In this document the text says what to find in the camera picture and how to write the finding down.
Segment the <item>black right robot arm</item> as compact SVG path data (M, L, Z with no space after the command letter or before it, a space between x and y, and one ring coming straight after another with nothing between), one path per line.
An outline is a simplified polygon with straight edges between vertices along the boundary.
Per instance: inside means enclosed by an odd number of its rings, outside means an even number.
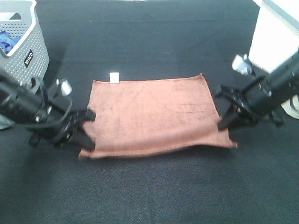
M224 97L231 105L218 122L218 130L255 126L260 121L283 125L284 119L275 110L299 93L299 52L270 73L256 67L246 55L236 55L232 69L253 80L241 89L220 85L216 97Z

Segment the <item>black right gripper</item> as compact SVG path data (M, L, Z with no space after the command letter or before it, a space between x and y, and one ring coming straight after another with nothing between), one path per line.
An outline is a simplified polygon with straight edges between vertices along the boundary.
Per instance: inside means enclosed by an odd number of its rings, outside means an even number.
M276 126L282 126L285 123L283 117L275 111L263 116L254 112L239 89L220 85L215 97L223 97L230 102L230 107L217 124L218 130L255 126L259 122L273 123Z

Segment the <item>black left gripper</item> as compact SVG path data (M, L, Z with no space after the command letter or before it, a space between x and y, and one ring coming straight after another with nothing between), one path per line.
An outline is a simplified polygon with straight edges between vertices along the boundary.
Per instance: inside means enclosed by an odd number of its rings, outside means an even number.
M41 102L33 101L28 107L31 115L28 130L32 131L29 143L38 146L41 139L58 147L73 144L87 151L95 149L94 141L83 129L87 121L95 121L96 113L91 109L72 110L73 100L70 96L57 95L57 85L48 89L40 86Z

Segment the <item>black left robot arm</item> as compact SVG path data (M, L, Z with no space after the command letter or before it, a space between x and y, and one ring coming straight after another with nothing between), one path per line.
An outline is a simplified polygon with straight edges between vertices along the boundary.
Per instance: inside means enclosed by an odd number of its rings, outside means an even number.
M95 149L95 142L85 132L85 122L94 122L96 113L89 108L72 110L72 87L66 79L56 80L49 88L42 79L31 79L40 94L32 93L14 78L0 76L0 113L17 126L32 132L30 145L38 146L41 139L59 147L79 146L87 151Z

